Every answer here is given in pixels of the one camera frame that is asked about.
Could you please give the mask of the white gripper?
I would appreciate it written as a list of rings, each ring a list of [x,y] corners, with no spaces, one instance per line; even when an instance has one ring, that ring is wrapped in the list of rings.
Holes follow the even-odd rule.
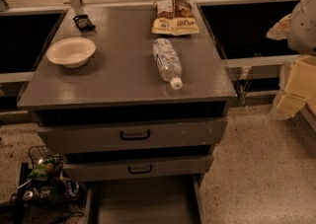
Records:
[[[287,39],[290,49],[300,54],[316,54],[316,0],[300,0],[291,15],[285,15],[268,30],[267,38]],[[316,57],[300,56],[287,69],[276,111],[294,116],[316,93]]]

